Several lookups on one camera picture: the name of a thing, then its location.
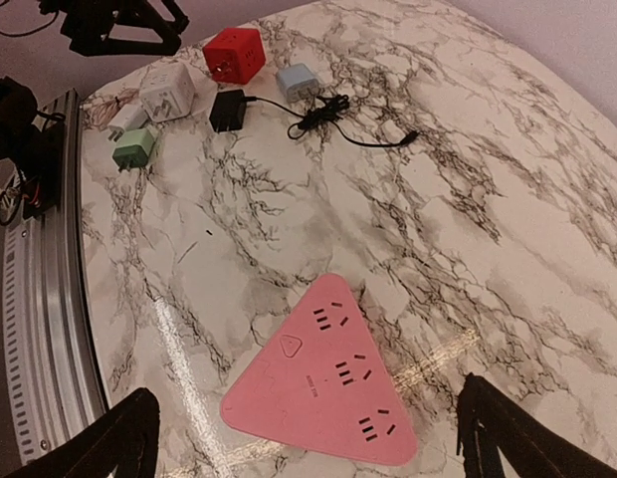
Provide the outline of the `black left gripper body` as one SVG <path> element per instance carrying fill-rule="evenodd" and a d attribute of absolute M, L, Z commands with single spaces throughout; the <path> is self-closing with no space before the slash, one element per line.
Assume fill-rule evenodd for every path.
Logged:
<path fill-rule="evenodd" d="M 117 40 L 110 33 L 120 19 L 133 17 L 136 1 L 39 1 L 41 14 L 64 13 L 61 34 L 71 40 L 76 53 L 132 53 L 133 42 Z"/>

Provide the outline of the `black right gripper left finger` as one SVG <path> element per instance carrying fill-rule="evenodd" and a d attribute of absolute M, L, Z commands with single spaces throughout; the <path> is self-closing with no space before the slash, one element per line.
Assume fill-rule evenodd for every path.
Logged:
<path fill-rule="evenodd" d="M 10 475 L 153 477 L 159 424 L 157 398 L 138 388 L 73 439 Z"/>

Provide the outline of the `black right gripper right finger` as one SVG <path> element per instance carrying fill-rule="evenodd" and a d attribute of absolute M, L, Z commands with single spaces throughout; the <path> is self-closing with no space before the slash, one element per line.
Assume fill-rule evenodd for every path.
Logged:
<path fill-rule="evenodd" d="M 457 403 L 457 452 L 467 477 L 617 477 L 617 470 L 550 431 L 484 377 L 470 373 Z"/>

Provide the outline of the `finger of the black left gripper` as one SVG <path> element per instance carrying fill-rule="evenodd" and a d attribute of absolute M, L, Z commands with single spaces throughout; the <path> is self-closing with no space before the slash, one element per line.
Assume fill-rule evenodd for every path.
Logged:
<path fill-rule="evenodd" d="M 113 8 L 113 24 L 152 31 L 160 41 L 126 39 L 106 40 L 110 55 L 173 55 L 181 46 L 180 35 L 189 25 L 189 18 L 174 0 L 161 1 L 172 16 L 165 19 L 149 1 L 117 1 Z"/>

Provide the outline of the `black power adapter with cable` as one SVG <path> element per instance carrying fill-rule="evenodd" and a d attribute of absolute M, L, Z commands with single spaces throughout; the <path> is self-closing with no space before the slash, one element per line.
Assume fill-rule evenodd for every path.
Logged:
<path fill-rule="evenodd" d="M 216 95 L 209 116 L 209 122 L 215 132 L 229 132 L 241 130 L 247 106 L 250 103 L 261 102 L 274 106 L 287 114 L 298 119 L 291 124 L 287 130 L 288 139 L 298 141 L 308 132 L 319 129 L 327 124 L 332 124 L 339 131 L 340 135 L 349 143 L 367 148 L 401 148 L 412 144 L 420 133 L 416 130 L 407 132 L 398 142 L 392 143 L 369 143 L 349 137 L 338 125 L 342 120 L 342 114 L 350 108 L 348 95 L 335 95 L 334 97 L 316 96 L 321 102 L 319 108 L 307 110 L 304 114 L 299 114 L 288 107 L 269 99 L 257 96 L 247 96 L 243 90 L 223 91 Z"/>

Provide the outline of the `pink triangular power strip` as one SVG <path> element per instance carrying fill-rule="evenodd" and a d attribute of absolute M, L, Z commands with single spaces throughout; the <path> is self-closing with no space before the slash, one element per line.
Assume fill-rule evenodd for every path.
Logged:
<path fill-rule="evenodd" d="M 231 428 L 353 461 L 407 464 L 418 440 L 347 282 L 318 277 L 224 395 Z"/>

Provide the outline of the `white charger with pink cable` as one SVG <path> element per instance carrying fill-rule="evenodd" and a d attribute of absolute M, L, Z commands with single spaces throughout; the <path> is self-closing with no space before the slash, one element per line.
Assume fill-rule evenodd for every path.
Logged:
<path fill-rule="evenodd" d="M 126 132 L 139 129 L 148 121 L 149 116 L 142 104 L 126 104 L 108 123 L 108 140 L 117 142 Z"/>

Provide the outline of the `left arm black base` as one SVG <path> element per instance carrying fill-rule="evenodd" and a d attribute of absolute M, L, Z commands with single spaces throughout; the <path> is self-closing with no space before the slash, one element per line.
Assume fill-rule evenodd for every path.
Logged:
<path fill-rule="evenodd" d="M 0 160 L 9 160 L 16 171 L 0 189 L 1 226 L 18 213 L 39 217 L 59 203 L 65 120 L 63 113 L 42 112 L 29 88 L 0 77 Z"/>

